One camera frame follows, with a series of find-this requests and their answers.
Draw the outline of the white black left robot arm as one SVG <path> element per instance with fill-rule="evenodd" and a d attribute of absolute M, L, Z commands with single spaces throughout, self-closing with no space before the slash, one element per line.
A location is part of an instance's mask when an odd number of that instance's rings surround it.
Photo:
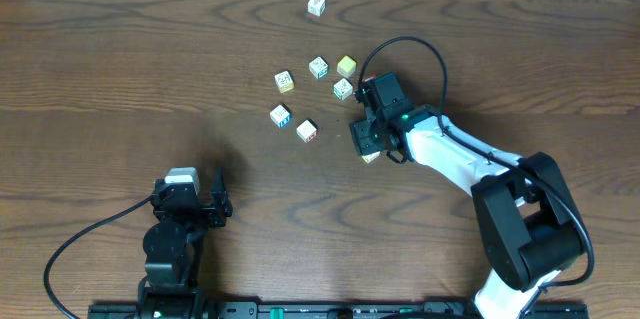
<path fill-rule="evenodd" d="M 218 169 L 210 200 L 199 199 L 194 167 L 172 168 L 155 182 L 150 196 L 158 223 L 144 236 L 146 280 L 139 287 L 136 318 L 216 318 L 216 306 L 198 286 L 204 241 L 212 228 L 223 227 L 233 206 Z"/>

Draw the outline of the white block at far top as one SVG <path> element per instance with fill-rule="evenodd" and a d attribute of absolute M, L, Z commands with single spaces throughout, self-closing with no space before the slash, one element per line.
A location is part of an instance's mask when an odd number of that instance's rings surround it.
<path fill-rule="evenodd" d="M 315 16 L 321 16 L 326 9 L 326 0 L 309 0 L 307 11 Z"/>

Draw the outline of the white block red side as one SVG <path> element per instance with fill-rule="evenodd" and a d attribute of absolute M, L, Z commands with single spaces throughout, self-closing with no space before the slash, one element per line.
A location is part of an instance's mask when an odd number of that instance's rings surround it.
<path fill-rule="evenodd" d="M 305 120 L 296 128 L 297 135 L 305 142 L 311 142 L 318 133 L 318 128 L 311 120 Z"/>

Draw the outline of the white block blue side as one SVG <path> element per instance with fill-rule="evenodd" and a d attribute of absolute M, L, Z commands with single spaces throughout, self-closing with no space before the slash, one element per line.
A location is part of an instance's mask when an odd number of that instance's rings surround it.
<path fill-rule="evenodd" d="M 286 106 L 280 104 L 270 112 L 270 118 L 277 127 L 283 128 L 290 122 L 291 113 Z"/>

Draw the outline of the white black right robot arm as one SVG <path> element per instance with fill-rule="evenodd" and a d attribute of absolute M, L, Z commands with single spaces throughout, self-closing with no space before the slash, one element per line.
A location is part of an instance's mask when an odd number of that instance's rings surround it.
<path fill-rule="evenodd" d="M 550 156 L 498 150 L 456 127 L 435 109 L 410 104 L 365 107 L 350 132 L 356 152 L 399 153 L 429 167 L 473 201 L 491 271 L 472 300 L 476 318 L 533 318 L 536 301 L 580 256 L 594 269 L 594 248 L 564 177 Z"/>

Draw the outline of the yellow topped wooden block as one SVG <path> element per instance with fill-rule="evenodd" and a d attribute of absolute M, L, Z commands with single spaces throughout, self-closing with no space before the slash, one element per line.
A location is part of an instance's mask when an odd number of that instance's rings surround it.
<path fill-rule="evenodd" d="M 337 64 L 336 69 L 339 75 L 350 78 L 355 72 L 357 62 L 348 55 L 345 55 Z"/>

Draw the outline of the white block green side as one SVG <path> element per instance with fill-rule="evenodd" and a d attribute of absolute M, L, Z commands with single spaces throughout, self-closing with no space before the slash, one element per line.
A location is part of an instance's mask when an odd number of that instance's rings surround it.
<path fill-rule="evenodd" d="M 339 100 L 343 101 L 353 94 L 354 88 L 348 79 L 342 78 L 334 84 L 333 92 Z"/>

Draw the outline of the white block teal side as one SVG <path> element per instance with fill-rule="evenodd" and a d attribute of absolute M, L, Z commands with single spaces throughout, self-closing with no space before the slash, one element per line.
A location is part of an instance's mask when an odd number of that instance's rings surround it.
<path fill-rule="evenodd" d="M 316 80 L 322 79 L 324 76 L 327 75 L 329 71 L 329 65 L 321 56 L 318 56 L 315 59 L 313 59 L 309 63 L 308 67 L 309 67 L 309 71 L 311 72 L 311 74 Z"/>

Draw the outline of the cream block with red drawing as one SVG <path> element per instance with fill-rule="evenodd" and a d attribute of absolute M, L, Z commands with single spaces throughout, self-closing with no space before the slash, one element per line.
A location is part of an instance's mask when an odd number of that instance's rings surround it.
<path fill-rule="evenodd" d="M 380 156 L 380 152 L 375 152 L 375 153 L 371 153 L 368 155 L 363 155 L 362 159 L 366 162 L 366 163 L 370 163 L 373 160 L 375 160 L 376 158 L 378 158 Z"/>

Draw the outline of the cream block yellow side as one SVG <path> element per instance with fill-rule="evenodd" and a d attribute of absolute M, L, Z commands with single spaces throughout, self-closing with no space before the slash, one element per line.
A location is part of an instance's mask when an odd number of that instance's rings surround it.
<path fill-rule="evenodd" d="M 280 93 L 288 92 L 295 87 L 294 80 L 288 70 L 275 74 L 274 81 Z"/>

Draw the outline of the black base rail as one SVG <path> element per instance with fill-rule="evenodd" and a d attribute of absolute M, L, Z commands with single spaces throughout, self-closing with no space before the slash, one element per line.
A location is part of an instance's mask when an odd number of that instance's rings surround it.
<path fill-rule="evenodd" d="M 402 304 L 287 304 L 213 302 L 196 304 L 190 299 L 149 299 L 144 304 L 94 304 L 89 319 L 380 319 L 380 318 L 479 318 L 470 302 L 427 301 Z"/>

